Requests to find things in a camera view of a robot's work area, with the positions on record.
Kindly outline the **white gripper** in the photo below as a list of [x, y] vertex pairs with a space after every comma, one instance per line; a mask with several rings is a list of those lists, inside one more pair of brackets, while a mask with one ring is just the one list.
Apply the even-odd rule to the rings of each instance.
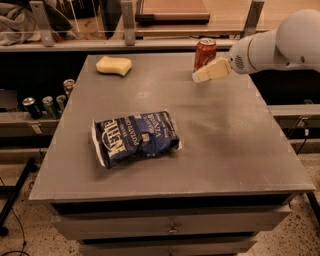
[[251, 64], [249, 57], [249, 49], [252, 40], [252, 36], [247, 36], [236, 42], [229, 50], [229, 61], [226, 58], [214, 59], [192, 74], [193, 81], [200, 83], [225, 77], [231, 72], [231, 67], [238, 74], [256, 73], [257, 70]]

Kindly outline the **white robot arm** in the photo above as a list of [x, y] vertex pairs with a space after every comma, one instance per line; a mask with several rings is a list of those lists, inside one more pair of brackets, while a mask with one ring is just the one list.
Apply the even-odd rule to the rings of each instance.
[[230, 74], [265, 70], [320, 72], [320, 11], [303, 9], [286, 17], [277, 29], [244, 37], [227, 58], [218, 57], [192, 74], [204, 82]]

